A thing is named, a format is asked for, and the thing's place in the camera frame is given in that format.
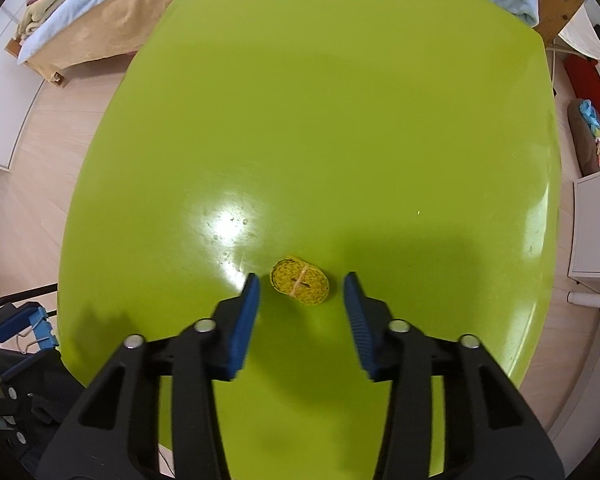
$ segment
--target folded towel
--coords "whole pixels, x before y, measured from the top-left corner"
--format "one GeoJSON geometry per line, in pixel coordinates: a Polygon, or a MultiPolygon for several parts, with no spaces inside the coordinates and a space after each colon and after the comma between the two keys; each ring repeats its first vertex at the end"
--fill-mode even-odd
{"type": "Polygon", "coordinates": [[[37,20],[36,22],[29,23],[29,25],[27,25],[27,28],[25,29],[25,31],[22,35],[22,39],[26,40],[31,34],[33,34],[38,29],[38,27],[40,25],[42,25],[43,23],[45,23],[46,20],[49,18],[49,16],[51,16],[54,13],[54,11],[58,7],[60,7],[60,5],[62,5],[62,3],[64,3],[64,1],[65,0],[54,1],[39,20],[37,20]]]}
{"type": "Polygon", "coordinates": [[[58,0],[37,0],[30,6],[27,6],[24,10],[23,17],[18,24],[18,28],[13,39],[19,41],[22,38],[22,35],[26,32],[27,25],[30,25],[31,22],[39,22],[49,7],[51,7],[56,1],[58,0]]]}

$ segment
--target cable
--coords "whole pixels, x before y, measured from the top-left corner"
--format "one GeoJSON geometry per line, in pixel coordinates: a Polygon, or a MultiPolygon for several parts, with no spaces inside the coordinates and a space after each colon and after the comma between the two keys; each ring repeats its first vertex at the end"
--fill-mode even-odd
{"type": "Polygon", "coordinates": [[[555,50],[552,50],[552,53],[554,54],[554,60],[553,60],[553,66],[551,68],[551,86],[554,85],[554,80],[555,80],[555,50]]]}
{"type": "Polygon", "coordinates": [[[16,301],[30,300],[38,296],[44,296],[52,292],[58,291],[58,284],[52,283],[51,285],[39,286],[38,288],[32,288],[24,290],[22,292],[16,292],[15,294],[9,294],[0,298],[0,307],[7,303],[15,303],[16,301]]]}

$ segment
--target metal screw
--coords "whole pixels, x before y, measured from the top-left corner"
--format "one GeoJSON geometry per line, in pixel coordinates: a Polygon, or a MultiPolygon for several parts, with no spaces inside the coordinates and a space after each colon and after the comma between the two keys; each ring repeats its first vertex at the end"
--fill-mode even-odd
{"type": "Polygon", "coordinates": [[[211,332],[216,329],[216,322],[213,319],[199,319],[193,326],[197,332],[211,332]]]}
{"type": "Polygon", "coordinates": [[[460,344],[466,348],[478,348],[480,340],[475,335],[467,334],[460,338],[460,344]]]}
{"type": "Polygon", "coordinates": [[[125,339],[125,346],[127,348],[138,348],[139,346],[142,346],[143,343],[144,337],[138,334],[127,336],[125,339]]]}
{"type": "Polygon", "coordinates": [[[391,332],[405,333],[408,332],[411,327],[403,319],[394,319],[389,322],[389,330],[391,332]]]}

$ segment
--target red object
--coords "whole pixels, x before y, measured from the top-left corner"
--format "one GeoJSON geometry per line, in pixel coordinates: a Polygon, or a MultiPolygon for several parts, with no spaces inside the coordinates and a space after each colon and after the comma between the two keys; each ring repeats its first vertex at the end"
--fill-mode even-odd
{"type": "Polygon", "coordinates": [[[596,70],[597,60],[587,60],[573,54],[567,57],[564,67],[578,99],[591,99],[600,114],[600,74],[596,70]]]}

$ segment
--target wooden floor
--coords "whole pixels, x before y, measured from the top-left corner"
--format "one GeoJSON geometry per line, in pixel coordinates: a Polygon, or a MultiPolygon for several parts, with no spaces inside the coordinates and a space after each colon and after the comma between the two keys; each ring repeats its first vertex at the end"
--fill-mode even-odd
{"type": "MultiPolygon", "coordinates": [[[[0,295],[52,283],[64,222],[80,165],[130,59],[89,63],[66,88],[45,84],[31,110],[11,173],[0,176],[0,295]]],[[[558,61],[555,87],[562,152],[562,197],[555,286],[549,314],[522,393],[545,427],[555,420],[580,373],[599,311],[567,304],[587,290],[567,277],[573,235],[573,180],[580,177],[566,105],[573,89],[558,61]]],[[[43,300],[56,307],[55,296],[43,300]]]]}

